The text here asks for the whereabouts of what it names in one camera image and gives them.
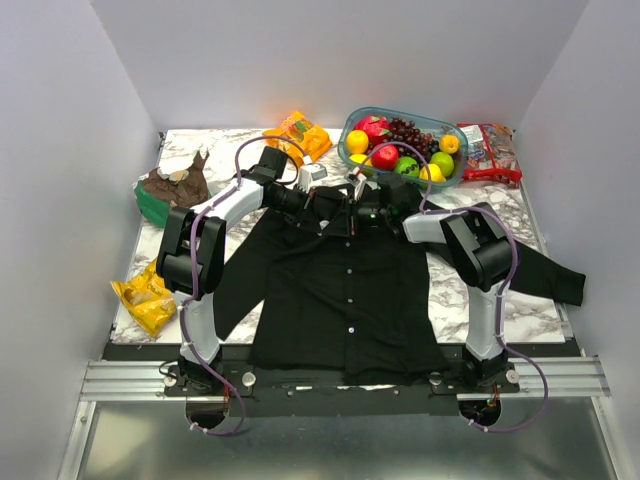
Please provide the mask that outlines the black button-up shirt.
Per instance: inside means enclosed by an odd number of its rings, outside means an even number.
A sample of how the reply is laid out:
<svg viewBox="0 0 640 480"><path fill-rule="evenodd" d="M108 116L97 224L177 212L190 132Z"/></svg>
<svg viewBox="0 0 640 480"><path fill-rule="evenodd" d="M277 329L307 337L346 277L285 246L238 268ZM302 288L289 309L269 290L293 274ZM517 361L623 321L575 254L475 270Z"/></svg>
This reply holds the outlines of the black button-up shirt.
<svg viewBox="0 0 640 480"><path fill-rule="evenodd" d="M448 251L413 244L384 220L358 219L350 237L348 199L346 186L318 188L321 230L290 226L281 210L262 208L214 293L219 338L259 308L250 350L256 367L339 370L357 384L411 382L446 371L428 316L427 256L451 265ZM515 243L519 263L508 289L582 303L584 274Z"/></svg>

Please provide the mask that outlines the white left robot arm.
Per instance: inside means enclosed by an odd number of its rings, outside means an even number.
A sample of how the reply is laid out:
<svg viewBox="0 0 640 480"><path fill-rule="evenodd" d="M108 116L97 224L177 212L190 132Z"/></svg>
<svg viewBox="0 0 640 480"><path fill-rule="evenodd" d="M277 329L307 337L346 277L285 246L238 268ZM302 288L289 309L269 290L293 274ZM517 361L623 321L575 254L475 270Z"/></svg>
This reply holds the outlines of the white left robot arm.
<svg viewBox="0 0 640 480"><path fill-rule="evenodd" d="M176 207L168 216L156 272L176 303L182 336L181 361L193 364L187 382L201 395L214 393L222 380L215 365L220 350L213 300L225 264L227 231L248 214L270 207L295 213L302 193L281 178L291 162L286 152L266 146L256 164L193 207Z"/></svg>

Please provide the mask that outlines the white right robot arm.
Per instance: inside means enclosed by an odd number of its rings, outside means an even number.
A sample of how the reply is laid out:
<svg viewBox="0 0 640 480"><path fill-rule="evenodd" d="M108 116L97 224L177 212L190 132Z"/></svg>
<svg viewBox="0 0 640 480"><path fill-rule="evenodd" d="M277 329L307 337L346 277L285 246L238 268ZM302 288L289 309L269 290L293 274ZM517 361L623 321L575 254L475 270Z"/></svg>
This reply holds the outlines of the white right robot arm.
<svg viewBox="0 0 640 480"><path fill-rule="evenodd" d="M369 183L358 168L349 172L345 180L357 219L384 220L413 244L439 244L446 248L450 264L466 284L469 297L469 327L460 379L471 391L485 390L507 369L503 297L519 263L513 234L489 204L444 209L429 202L427 194L418 199L416 189L398 174L384 174L377 179L377 207L361 205Z"/></svg>

